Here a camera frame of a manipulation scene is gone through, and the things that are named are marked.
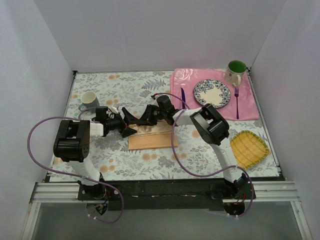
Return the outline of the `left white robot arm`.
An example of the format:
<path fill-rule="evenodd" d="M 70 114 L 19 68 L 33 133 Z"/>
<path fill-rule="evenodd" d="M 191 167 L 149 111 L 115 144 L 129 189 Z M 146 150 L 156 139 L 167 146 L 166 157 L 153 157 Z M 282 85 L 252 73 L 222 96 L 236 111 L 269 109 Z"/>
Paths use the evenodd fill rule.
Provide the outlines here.
<path fill-rule="evenodd" d="M 125 108 L 124 117 L 114 108 L 99 106 L 90 120 L 62 120 L 53 145 L 55 157 L 68 163 L 78 175 L 95 181 L 103 181 L 102 174 L 89 158 L 90 138 L 106 137 L 110 131 L 118 131 L 126 138 L 137 133 L 129 127 L 137 118 Z"/>

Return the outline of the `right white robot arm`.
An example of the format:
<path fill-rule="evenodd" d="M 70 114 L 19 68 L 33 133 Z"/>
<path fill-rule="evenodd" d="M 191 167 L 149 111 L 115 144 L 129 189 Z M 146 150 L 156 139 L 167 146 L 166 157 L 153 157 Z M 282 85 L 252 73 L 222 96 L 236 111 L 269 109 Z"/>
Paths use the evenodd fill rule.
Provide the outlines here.
<path fill-rule="evenodd" d="M 213 105 L 207 103 L 196 109 L 176 109 L 166 95 L 158 97 L 156 102 L 156 105 L 147 105 L 140 118 L 129 117 L 128 124 L 155 126 L 158 121 L 165 120 L 173 129 L 178 126 L 195 126 L 201 138 L 214 150 L 222 169 L 207 175 L 192 173 L 182 165 L 175 147 L 172 146 L 173 154 L 180 167 L 189 175 L 198 178 L 207 178 L 223 173 L 227 195 L 232 199 L 244 196 L 250 178 L 246 171 L 237 164 L 229 140 L 230 126 L 228 122 Z"/>

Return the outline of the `orange satin napkin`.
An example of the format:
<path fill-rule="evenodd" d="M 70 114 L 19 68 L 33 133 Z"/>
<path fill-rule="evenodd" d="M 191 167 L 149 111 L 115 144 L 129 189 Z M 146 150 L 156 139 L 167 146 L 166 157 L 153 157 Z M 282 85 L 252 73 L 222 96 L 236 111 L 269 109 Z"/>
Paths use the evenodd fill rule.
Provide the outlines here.
<path fill-rule="evenodd" d="M 172 126 L 159 120 L 154 126 L 129 125 L 137 133 L 128 137 L 129 150 L 160 149 L 172 147 Z"/>

